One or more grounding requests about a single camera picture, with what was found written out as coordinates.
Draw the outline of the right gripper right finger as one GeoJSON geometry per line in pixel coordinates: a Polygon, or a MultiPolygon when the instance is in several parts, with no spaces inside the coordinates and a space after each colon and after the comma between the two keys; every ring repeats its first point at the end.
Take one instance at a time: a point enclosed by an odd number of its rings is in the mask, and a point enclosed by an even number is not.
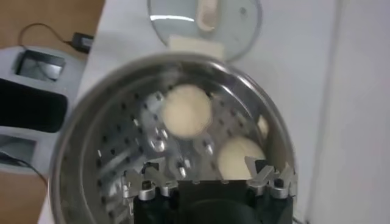
{"type": "Polygon", "coordinates": [[[288,163],[279,171],[263,159],[245,156],[244,161],[251,175],[246,183],[256,196],[262,196],[266,191],[278,200],[297,196],[297,177],[288,163]]]}

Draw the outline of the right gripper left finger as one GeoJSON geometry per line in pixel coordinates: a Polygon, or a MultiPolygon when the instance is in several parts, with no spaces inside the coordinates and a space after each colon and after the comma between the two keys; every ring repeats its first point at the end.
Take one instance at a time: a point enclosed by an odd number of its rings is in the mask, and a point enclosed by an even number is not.
{"type": "Polygon", "coordinates": [[[156,190],[160,195],[171,197],[178,188],[178,182],[164,175],[166,168],[165,158],[147,161],[140,172],[134,169],[126,170],[121,178],[123,203],[134,210],[134,200],[153,200],[156,190]]]}

